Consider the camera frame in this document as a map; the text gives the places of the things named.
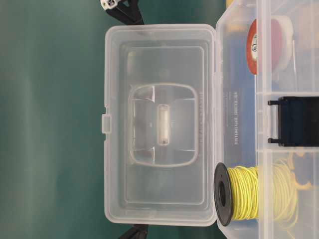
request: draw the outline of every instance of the black spool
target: black spool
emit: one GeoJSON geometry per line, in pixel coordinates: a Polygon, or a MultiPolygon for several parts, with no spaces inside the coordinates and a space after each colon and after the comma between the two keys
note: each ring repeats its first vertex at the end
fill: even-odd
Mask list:
{"type": "Polygon", "coordinates": [[[214,198],[218,218],[225,227],[229,225],[234,209],[232,207],[230,178],[223,163],[218,163],[215,169],[214,198]]]}

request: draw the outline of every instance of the plastic compartment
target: plastic compartment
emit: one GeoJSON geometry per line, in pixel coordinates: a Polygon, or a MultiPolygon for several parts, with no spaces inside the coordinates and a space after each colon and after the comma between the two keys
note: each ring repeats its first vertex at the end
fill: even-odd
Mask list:
{"type": "MultiPolygon", "coordinates": [[[[216,92],[215,113],[223,134],[216,136],[216,156],[226,167],[256,166],[255,147],[255,76],[246,60],[246,41],[256,19],[256,1],[234,1],[222,15],[216,27],[216,82],[223,89],[216,92]]],[[[258,238],[257,220],[232,221],[227,227],[218,222],[229,239],[258,238]]]]}
{"type": "Polygon", "coordinates": [[[319,148],[279,147],[268,138],[278,137],[278,108],[268,106],[269,100],[283,96],[319,95],[319,1],[318,0],[259,0],[258,35],[262,39],[262,57],[258,63],[257,80],[257,156],[261,168],[260,239],[319,238],[319,148]],[[292,52],[285,68],[272,70],[271,24],[275,16],[283,15],[293,26],[292,52]],[[311,186],[298,191],[299,215],[296,224],[286,229],[274,219],[274,167],[280,159],[292,158],[298,184],[311,186]]]}
{"type": "Polygon", "coordinates": [[[216,113],[219,117],[216,121],[224,122],[224,135],[217,135],[216,141],[222,143],[217,143],[215,157],[222,159],[227,167],[259,167],[259,218],[232,222],[227,227],[218,222],[219,228],[229,239],[319,238],[319,149],[279,147],[278,144],[268,143],[269,138],[278,137],[278,109],[269,106],[269,100],[278,100],[283,96],[319,95],[318,11],[318,0],[237,0],[217,24],[218,77],[215,81],[220,81],[224,91],[215,95],[216,101],[223,102],[223,108],[219,109],[222,114],[216,113]],[[257,77],[248,71],[245,53],[248,29],[256,18],[259,46],[257,77]],[[288,33],[283,38],[286,43],[283,52],[290,51],[278,67],[273,67],[275,62],[271,50],[271,20],[274,18],[281,21],[288,33]],[[287,18],[292,24],[292,36],[289,36],[290,24],[287,18]],[[240,97],[237,91],[243,91],[245,97],[240,97]],[[244,101],[247,97],[251,100],[249,104],[244,101]],[[250,115],[252,119],[243,118],[239,114],[250,115]],[[236,148],[238,141],[228,130],[233,131],[235,136],[237,133],[238,139],[244,139],[245,147],[236,148]],[[296,224],[289,229],[274,218],[277,206],[273,193],[275,167],[283,160],[293,163],[292,173],[299,186],[311,185],[307,189],[298,190],[299,214],[296,224]]]}
{"type": "Polygon", "coordinates": [[[107,32],[102,128],[110,221],[215,222],[214,35],[209,25],[107,32]]]}

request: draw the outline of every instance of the yellow wire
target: yellow wire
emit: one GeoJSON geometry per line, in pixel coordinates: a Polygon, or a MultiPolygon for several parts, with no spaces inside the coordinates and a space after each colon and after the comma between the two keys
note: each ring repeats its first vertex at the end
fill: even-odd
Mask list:
{"type": "MultiPolygon", "coordinates": [[[[232,220],[258,218],[258,168],[237,166],[228,168],[233,199],[232,220]]],[[[298,191],[290,168],[284,161],[274,164],[274,220],[284,228],[293,227],[298,220],[298,191]]]]}

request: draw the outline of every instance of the red tape roll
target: red tape roll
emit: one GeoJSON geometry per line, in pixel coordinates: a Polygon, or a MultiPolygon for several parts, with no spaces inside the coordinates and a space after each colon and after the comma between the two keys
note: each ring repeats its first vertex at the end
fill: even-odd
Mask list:
{"type": "MultiPolygon", "coordinates": [[[[272,53],[272,70],[274,70],[280,61],[282,55],[282,29],[276,19],[271,20],[271,53],[272,53]]],[[[257,21],[251,24],[247,37],[246,56],[247,63],[251,73],[257,74],[257,55],[261,56],[261,50],[258,51],[257,45],[257,21]]]]}

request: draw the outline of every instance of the green background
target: green background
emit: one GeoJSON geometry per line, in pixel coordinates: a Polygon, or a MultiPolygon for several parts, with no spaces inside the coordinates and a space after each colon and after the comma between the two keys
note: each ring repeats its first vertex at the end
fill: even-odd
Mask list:
{"type": "MultiPolygon", "coordinates": [[[[224,0],[141,0],[146,24],[208,23],[224,0]]],[[[104,36],[98,0],[0,0],[0,238],[117,238],[104,216],[104,36]]],[[[150,239],[224,238],[151,226],[150,239]]]]}

